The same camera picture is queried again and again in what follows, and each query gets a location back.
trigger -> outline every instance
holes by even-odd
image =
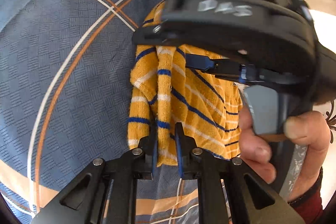
[[[253,85],[244,89],[244,97],[252,115],[254,133],[257,135],[277,133],[278,93],[269,87]]]

das logo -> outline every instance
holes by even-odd
[[[214,10],[224,14],[233,14],[234,16],[251,16],[253,13],[249,5],[234,6],[232,2],[218,3],[217,0],[204,0],[198,4],[198,11]]]

bolt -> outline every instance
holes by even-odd
[[[243,161],[241,160],[241,158],[237,158],[237,157],[235,157],[235,158],[232,159],[232,163],[233,163],[234,165],[241,165],[242,162],[243,162]]]
[[[200,155],[202,153],[203,153],[202,148],[196,147],[196,148],[193,149],[193,154],[194,155]]]
[[[99,166],[103,163],[103,159],[102,158],[95,158],[92,163],[93,163],[93,165]]]
[[[157,25],[157,26],[153,29],[153,32],[154,32],[154,33],[157,33],[159,30],[161,30],[161,26],[160,26],[160,25]]]
[[[135,155],[135,156],[141,155],[141,153],[142,153],[142,149],[141,149],[141,148],[134,148],[134,149],[132,150],[132,153],[133,153],[133,155]]]

towel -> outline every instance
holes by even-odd
[[[146,17],[144,26],[160,23],[164,1]],[[155,118],[158,133],[157,165],[177,165],[174,127],[181,122],[184,133],[198,147],[229,160],[240,154],[238,112],[242,108],[238,87],[185,67],[185,54],[222,58],[190,45],[139,45],[130,81],[133,93],[128,123],[129,148],[147,136]]]

red sleeve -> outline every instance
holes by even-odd
[[[293,206],[293,208],[304,219],[306,224],[314,223],[323,213],[320,187],[311,197],[299,206]]]
[[[323,169],[314,185],[296,200],[289,204],[304,219],[306,224],[313,224],[323,213],[320,189],[322,185]]]

